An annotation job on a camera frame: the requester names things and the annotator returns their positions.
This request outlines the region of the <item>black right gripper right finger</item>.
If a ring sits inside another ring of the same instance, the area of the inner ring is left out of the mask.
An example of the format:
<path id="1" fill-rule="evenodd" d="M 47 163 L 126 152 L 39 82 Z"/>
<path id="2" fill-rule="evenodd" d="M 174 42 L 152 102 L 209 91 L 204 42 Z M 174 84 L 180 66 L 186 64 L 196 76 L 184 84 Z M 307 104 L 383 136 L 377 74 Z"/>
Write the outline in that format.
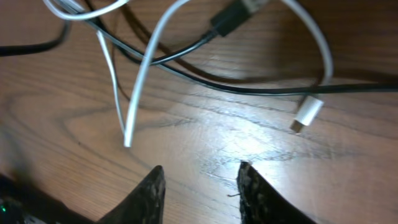
<path id="1" fill-rule="evenodd" d="M 315 224 L 283 198 L 250 163 L 240 163 L 236 181 L 242 224 Z"/>

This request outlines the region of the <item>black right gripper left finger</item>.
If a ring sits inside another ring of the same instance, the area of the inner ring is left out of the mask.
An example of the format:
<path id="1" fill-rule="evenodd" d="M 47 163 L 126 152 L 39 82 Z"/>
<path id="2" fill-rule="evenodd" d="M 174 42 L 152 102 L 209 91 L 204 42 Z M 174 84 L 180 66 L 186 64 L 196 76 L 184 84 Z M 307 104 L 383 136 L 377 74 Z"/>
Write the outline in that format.
<path id="1" fill-rule="evenodd" d="M 164 204 L 164 169 L 155 166 L 122 202 L 96 223 L 162 224 Z"/>

